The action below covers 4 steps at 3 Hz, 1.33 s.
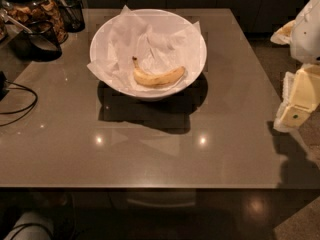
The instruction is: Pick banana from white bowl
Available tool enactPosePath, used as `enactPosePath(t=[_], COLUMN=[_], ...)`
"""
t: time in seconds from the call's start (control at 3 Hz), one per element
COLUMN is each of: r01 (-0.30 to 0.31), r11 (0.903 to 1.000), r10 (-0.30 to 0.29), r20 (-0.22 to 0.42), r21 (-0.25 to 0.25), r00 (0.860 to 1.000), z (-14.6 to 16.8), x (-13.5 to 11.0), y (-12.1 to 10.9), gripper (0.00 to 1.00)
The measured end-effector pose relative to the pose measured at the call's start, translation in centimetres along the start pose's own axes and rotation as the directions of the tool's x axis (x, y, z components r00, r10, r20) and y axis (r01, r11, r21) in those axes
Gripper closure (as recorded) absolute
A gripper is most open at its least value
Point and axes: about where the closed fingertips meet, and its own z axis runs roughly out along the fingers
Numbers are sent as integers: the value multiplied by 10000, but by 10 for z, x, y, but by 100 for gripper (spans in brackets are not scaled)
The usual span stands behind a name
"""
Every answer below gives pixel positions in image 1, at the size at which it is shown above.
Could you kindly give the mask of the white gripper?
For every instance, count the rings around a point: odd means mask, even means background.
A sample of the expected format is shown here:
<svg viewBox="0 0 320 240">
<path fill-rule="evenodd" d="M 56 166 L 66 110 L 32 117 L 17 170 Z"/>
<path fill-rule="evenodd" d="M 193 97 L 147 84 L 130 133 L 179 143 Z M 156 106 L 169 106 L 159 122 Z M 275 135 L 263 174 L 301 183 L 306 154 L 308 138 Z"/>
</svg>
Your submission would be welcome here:
<svg viewBox="0 0 320 240">
<path fill-rule="evenodd" d="M 298 129 L 320 104 L 320 66 L 304 64 L 295 74 L 287 72 L 283 80 L 283 101 L 273 128 L 278 132 Z"/>
</svg>

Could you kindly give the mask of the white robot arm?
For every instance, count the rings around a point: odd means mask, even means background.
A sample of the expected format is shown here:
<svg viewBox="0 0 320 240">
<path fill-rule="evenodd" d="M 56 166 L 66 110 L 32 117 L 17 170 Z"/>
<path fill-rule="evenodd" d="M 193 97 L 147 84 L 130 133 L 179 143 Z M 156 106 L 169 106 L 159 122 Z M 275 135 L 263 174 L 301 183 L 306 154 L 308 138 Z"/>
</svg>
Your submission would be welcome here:
<svg viewBox="0 0 320 240">
<path fill-rule="evenodd" d="M 295 73 L 285 73 L 283 101 L 273 125 L 279 132 L 290 132 L 320 105 L 320 0 L 309 0 L 294 20 L 271 36 L 271 42 L 289 45 L 291 57 L 302 63 Z"/>
</svg>

